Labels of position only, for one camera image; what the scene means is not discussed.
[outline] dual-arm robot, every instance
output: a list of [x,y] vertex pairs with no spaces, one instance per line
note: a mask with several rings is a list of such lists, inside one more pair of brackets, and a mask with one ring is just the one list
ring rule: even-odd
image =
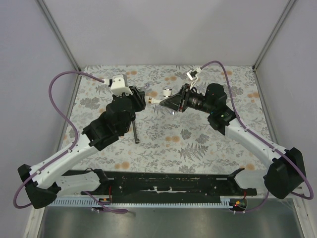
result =
[[[197,70],[190,71],[188,76],[192,80],[197,80],[198,73]],[[259,158],[268,170],[261,172],[239,169],[234,173],[235,182],[241,189],[263,188],[264,183],[270,193],[283,199],[303,182],[299,173],[283,156],[276,153],[276,149],[282,151],[306,176],[301,152],[296,148],[286,150],[273,142],[264,144],[261,141],[261,138],[264,140],[263,136],[245,126],[226,105],[227,95],[222,85],[210,84],[203,95],[193,87],[194,83],[184,84],[177,94],[170,96],[167,93],[167,97],[160,101],[149,98],[144,91],[135,86],[128,87],[126,76],[122,74],[105,80],[105,84],[110,87],[113,100],[99,118],[83,129],[72,150],[66,146],[37,165],[19,167],[18,172],[22,181],[32,176],[25,184],[25,189],[35,208],[45,207],[60,196],[95,191],[101,186],[107,187],[111,178],[100,169],[72,176],[64,174],[81,160],[116,142],[120,136],[128,132],[136,113],[144,110],[146,105],[154,103],[177,112],[193,108],[207,113],[208,122],[213,129],[237,141]],[[40,169],[58,156],[60,158],[54,163],[43,170]]]

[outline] white wall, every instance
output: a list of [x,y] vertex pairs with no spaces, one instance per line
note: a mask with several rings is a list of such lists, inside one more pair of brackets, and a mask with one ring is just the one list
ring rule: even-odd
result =
[[288,0],[45,0],[80,64],[253,65]]
[[[0,231],[2,238],[22,237],[29,209],[12,205],[21,184],[17,168],[53,153],[63,120],[48,98],[51,79],[72,66],[34,0],[3,0],[0,14]],[[74,76],[54,87],[65,111]],[[25,191],[18,203],[26,204]]]
[[[302,151],[317,196],[317,1],[298,1],[258,70],[279,142]],[[317,198],[308,201],[317,224]]]

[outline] floor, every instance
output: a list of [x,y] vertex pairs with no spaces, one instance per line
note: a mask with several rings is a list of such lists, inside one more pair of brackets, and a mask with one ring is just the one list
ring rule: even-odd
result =
[[[254,207],[260,199],[248,199]],[[208,208],[131,208],[125,215],[47,207],[38,238],[303,238],[292,200],[233,215]]]
[[[129,85],[138,87],[149,82],[154,98],[161,98],[164,86],[178,92],[188,83],[186,72],[196,68],[184,66],[88,66],[84,69],[99,78],[126,74]],[[269,138],[254,74],[250,67],[226,67],[232,84],[234,101],[244,121]],[[198,92],[205,92],[209,83],[225,84],[221,68],[210,66],[201,73]],[[96,119],[112,100],[107,86],[82,78],[70,119],[82,129]],[[263,164],[244,147],[214,131],[207,114],[188,109],[171,115],[170,111],[150,105],[137,113],[136,127],[140,144],[134,143],[133,131],[103,151],[81,161],[74,169],[101,168],[105,171],[138,171],[159,173],[227,174],[237,168],[263,169]],[[63,146],[74,138],[68,127]]]

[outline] white cylinder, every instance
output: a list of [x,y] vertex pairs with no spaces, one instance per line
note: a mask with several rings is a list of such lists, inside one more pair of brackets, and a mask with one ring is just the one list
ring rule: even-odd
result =
[[163,87],[163,96],[166,98],[172,96],[172,88],[168,86]]

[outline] patterned tablecloth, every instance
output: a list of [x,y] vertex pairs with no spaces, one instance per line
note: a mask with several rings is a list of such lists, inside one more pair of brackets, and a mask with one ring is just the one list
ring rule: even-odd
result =
[[[164,86],[178,92],[188,83],[186,72],[196,68],[184,66],[88,66],[85,72],[99,78],[126,74],[129,85],[151,85],[150,95],[161,98]],[[254,74],[250,67],[226,67],[231,81],[234,102],[244,121],[269,138]],[[208,84],[225,84],[221,68],[209,66],[200,74],[198,92],[205,92]],[[82,78],[70,119],[82,129],[102,113],[112,100],[107,86]],[[263,164],[237,142],[214,131],[208,115],[193,109],[171,115],[169,110],[150,105],[137,113],[136,126],[140,144],[134,143],[132,127],[129,133],[103,151],[81,161],[73,169],[101,168],[108,171],[136,171],[159,173],[224,174],[239,167],[263,169]],[[74,138],[69,126],[63,146]]]

